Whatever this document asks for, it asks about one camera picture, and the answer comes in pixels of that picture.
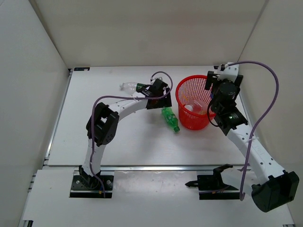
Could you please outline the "clear bottle green label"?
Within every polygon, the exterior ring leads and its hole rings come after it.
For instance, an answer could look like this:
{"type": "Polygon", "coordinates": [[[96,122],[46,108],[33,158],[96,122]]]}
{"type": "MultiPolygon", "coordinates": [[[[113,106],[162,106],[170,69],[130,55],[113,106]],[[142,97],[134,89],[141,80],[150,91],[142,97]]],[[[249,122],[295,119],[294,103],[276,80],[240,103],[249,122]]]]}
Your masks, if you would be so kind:
{"type": "Polygon", "coordinates": [[[128,93],[133,93],[144,87],[145,84],[142,83],[137,83],[137,82],[126,82],[120,84],[120,90],[128,92],[128,93]]]}

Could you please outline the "clear bottle blue label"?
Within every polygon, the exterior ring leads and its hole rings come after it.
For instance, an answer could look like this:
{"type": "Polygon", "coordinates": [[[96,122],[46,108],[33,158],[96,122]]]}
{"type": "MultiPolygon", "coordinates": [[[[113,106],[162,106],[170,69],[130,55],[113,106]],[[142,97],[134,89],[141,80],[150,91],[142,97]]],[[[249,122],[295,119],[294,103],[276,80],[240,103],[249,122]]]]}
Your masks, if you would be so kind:
{"type": "Polygon", "coordinates": [[[189,100],[185,108],[193,113],[205,115],[208,105],[203,100],[189,100]]]}

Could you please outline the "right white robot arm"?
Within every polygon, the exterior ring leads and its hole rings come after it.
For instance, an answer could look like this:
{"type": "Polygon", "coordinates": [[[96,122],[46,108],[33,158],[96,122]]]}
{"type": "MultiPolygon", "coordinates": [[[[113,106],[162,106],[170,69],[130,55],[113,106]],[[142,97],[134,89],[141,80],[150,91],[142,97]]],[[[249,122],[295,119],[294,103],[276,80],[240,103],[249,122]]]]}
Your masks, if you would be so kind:
{"type": "Polygon", "coordinates": [[[262,212],[269,212],[294,200],[299,176],[279,165],[254,136],[247,119],[236,107],[242,75],[229,79],[226,75],[207,73],[205,89],[211,91],[209,110],[224,135],[248,158],[251,173],[230,164],[213,170],[213,185],[218,189],[232,186],[252,197],[262,212]]]}

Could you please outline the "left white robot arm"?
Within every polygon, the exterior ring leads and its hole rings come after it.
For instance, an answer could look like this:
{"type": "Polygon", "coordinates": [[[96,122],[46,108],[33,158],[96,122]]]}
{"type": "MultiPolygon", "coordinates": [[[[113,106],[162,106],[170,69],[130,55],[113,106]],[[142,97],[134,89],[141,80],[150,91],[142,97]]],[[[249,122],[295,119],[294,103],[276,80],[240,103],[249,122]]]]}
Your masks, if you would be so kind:
{"type": "Polygon", "coordinates": [[[86,125],[89,147],[84,164],[79,166],[82,182],[88,189],[95,189],[101,182],[102,156],[116,135],[119,121],[139,110],[171,107],[170,91],[168,84],[157,78],[129,97],[117,97],[118,101],[112,104],[95,102],[86,125]]]}

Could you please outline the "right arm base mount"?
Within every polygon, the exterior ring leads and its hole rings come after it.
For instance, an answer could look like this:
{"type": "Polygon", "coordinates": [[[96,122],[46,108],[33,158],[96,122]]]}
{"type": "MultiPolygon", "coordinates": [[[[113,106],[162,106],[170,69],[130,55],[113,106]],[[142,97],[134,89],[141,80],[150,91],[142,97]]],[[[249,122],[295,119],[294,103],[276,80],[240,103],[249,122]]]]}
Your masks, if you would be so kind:
{"type": "Polygon", "coordinates": [[[223,183],[221,173],[233,166],[225,164],[213,169],[211,175],[198,174],[197,179],[185,183],[188,188],[198,188],[199,200],[239,200],[238,188],[223,183]]]}

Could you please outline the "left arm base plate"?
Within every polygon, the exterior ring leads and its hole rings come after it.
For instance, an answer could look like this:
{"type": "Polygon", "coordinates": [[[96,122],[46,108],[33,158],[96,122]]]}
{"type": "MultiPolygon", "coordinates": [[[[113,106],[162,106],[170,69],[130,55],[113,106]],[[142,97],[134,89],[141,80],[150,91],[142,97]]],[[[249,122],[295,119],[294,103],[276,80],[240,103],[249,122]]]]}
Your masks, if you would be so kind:
{"type": "Polygon", "coordinates": [[[71,188],[70,198],[95,198],[95,199],[111,199],[114,186],[114,175],[105,174],[100,176],[104,187],[102,187],[98,179],[93,179],[92,183],[87,183],[79,174],[74,172],[71,188]]]}

